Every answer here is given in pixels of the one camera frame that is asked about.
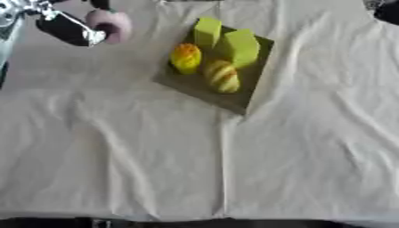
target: white tablecloth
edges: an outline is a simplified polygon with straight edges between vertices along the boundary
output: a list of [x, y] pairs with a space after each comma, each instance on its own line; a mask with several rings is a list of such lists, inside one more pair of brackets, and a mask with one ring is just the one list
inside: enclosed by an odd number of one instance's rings
[[[123, 45], [23, 29], [0, 93], [0, 216], [399, 220], [399, 27], [361, 0], [114, 8], [134, 22]], [[152, 81], [203, 15], [276, 41], [245, 117]]]

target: square tray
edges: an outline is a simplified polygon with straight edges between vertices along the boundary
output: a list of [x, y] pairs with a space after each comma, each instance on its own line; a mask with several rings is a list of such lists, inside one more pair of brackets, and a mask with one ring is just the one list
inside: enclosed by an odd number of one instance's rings
[[[234, 28], [222, 26], [222, 35], [235, 30]], [[200, 98], [205, 102], [231, 110], [234, 113], [245, 115], [252, 94], [257, 87], [259, 78], [262, 76], [262, 71], [274, 45], [273, 40], [258, 36], [256, 36], [256, 39], [261, 46], [259, 58], [253, 65], [238, 70], [241, 88], [235, 94], [219, 94], [207, 85], [205, 78], [201, 74], [181, 75], [170, 63], [156, 76], [155, 81], [164, 86], [172, 87], [181, 93]], [[193, 28], [182, 43], [194, 44]], [[219, 56], [217, 51], [209, 52], [202, 49], [201, 51], [203, 52], [204, 61], [206, 59], [215, 59]]]

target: green block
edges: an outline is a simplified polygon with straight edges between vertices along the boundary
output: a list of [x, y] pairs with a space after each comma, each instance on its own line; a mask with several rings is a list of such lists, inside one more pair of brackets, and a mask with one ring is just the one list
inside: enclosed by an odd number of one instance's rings
[[195, 44], [199, 47], [212, 49], [220, 38], [222, 22], [213, 18], [200, 18], [194, 28]]
[[226, 33], [221, 46], [222, 53], [238, 69], [255, 63], [260, 51], [260, 44], [250, 29]]

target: white cloth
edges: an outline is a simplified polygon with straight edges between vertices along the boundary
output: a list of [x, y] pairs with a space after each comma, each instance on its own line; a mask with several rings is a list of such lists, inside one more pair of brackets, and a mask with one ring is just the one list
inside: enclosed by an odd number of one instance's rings
[[[113, 4], [134, 22], [123, 45], [24, 28], [0, 93], [1, 216], [398, 220], [399, 27], [361, 0]], [[203, 15], [276, 41], [246, 117], [152, 81]]]

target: yellow ball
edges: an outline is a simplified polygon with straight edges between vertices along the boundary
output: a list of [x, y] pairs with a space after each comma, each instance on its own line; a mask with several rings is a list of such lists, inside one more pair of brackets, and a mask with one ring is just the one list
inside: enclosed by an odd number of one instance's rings
[[202, 52], [193, 44], [180, 44], [170, 55], [170, 62], [184, 75], [197, 72], [201, 60]]
[[222, 94], [236, 93], [240, 89], [237, 70], [228, 61], [213, 61], [204, 70], [208, 84]]

